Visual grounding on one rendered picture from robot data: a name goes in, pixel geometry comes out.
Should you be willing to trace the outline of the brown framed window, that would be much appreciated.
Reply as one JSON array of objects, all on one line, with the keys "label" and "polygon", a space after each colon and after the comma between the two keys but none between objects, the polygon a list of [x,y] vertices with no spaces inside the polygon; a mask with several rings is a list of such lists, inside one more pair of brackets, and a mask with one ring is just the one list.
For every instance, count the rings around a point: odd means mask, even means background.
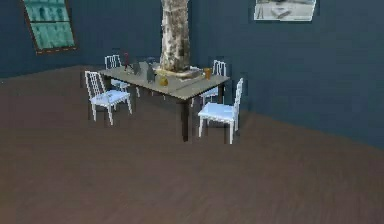
[{"label": "brown framed window", "polygon": [[37,55],[77,48],[68,0],[19,0]]}]

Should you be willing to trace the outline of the grey framed wall picture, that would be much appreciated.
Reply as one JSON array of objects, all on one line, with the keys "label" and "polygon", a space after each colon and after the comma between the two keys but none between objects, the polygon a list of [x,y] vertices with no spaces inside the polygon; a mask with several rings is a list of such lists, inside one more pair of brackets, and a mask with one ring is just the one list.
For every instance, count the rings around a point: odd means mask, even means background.
[{"label": "grey framed wall picture", "polygon": [[308,22],[312,20],[316,0],[255,0],[256,21]]}]

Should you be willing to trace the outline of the grey dining table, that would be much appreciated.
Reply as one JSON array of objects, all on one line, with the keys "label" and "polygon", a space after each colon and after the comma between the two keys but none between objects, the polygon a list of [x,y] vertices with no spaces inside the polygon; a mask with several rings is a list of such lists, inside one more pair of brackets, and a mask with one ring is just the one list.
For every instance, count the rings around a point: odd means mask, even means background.
[{"label": "grey dining table", "polygon": [[213,75],[209,79],[202,75],[201,69],[190,69],[182,75],[162,70],[154,63],[139,63],[139,71],[134,72],[132,66],[125,68],[120,66],[112,69],[99,70],[103,75],[106,87],[109,88],[112,79],[129,83],[134,87],[140,87],[149,91],[164,94],[176,99],[181,112],[181,131],[184,142],[189,137],[189,105],[192,98],[214,87],[219,89],[219,102],[223,102],[224,84],[229,77]]}]

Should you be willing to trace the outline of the white chair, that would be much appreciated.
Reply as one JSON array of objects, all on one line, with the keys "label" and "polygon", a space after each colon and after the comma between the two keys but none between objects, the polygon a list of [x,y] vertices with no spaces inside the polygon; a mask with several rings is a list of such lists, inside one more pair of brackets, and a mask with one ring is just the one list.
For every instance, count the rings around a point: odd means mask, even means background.
[{"label": "white chair", "polygon": [[226,63],[214,60],[211,78],[207,80],[205,75],[202,75],[190,88],[191,92],[188,95],[188,99],[191,104],[194,104],[195,99],[199,97],[202,100],[202,106],[207,104],[206,99],[217,98],[218,104],[224,103],[225,82],[229,80],[226,75]]},{"label": "white chair", "polygon": [[243,92],[243,79],[240,78],[236,85],[236,95],[233,105],[219,104],[219,103],[207,103],[203,106],[198,113],[199,116],[199,128],[198,136],[201,137],[203,133],[204,121],[215,121],[223,124],[228,124],[229,130],[229,143],[233,143],[235,132],[239,129],[239,112],[241,96]]},{"label": "white chair", "polygon": [[[112,68],[117,68],[122,66],[121,59],[118,54],[105,56],[104,61],[105,61],[106,69],[112,69]],[[115,79],[111,80],[111,84],[114,87],[118,88],[119,90],[125,91],[125,92],[127,92],[127,88],[129,87],[128,83],[124,83],[122,81],[115,80]]]},{"label": "white chair", "polygon": [[119,103],[126,103],[128,105],[129,113],[133,113],[130,94],[128,92],[107,90],[103,78],[98,72],[85,71],[84,76],[94,120],[97,120],[97,106],[107,110],[111,125],[114,124],[112,110],[117,109]]}]

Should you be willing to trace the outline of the tall mottled beige sculpture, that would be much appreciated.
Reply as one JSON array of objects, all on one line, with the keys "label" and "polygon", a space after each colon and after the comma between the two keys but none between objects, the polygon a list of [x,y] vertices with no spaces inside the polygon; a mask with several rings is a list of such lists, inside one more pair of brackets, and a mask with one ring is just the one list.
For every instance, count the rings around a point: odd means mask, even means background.
[{"label": "tall mottled beige sculpture", "polygon": [[189,0],[161,0],[162,41],[156,72],[178,78],[192,78],[201,70],[190,65]]}]

